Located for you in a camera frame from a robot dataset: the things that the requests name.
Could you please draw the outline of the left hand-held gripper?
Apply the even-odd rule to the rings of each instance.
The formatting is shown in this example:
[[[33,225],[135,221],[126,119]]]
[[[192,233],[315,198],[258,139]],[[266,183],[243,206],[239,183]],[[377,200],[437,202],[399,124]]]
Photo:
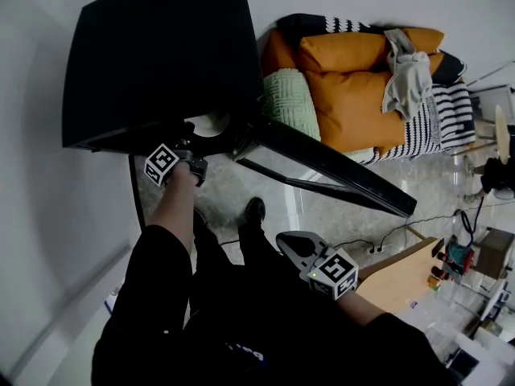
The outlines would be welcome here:
[[[183,144],[189,144],[196,140],[195,124],[193,122],[185,121],[183,128]],[[164,143],[158,146],[146,158],[144,174],[153,184],[160,187],[178,162],[188,163],[190,171],[198,179],[196,186],[200,187],[204,183],[208,162],[203,158],[196,157],[190,150],[181,148],[171,149]]]

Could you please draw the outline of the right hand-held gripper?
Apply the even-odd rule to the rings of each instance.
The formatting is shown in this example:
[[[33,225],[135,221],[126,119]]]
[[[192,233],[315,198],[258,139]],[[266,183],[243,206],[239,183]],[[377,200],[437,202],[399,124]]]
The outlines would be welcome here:
[[[310,290],[337,301],[357,288],[358,265],[343,248],[301,231],[279,233],[276,244]]]

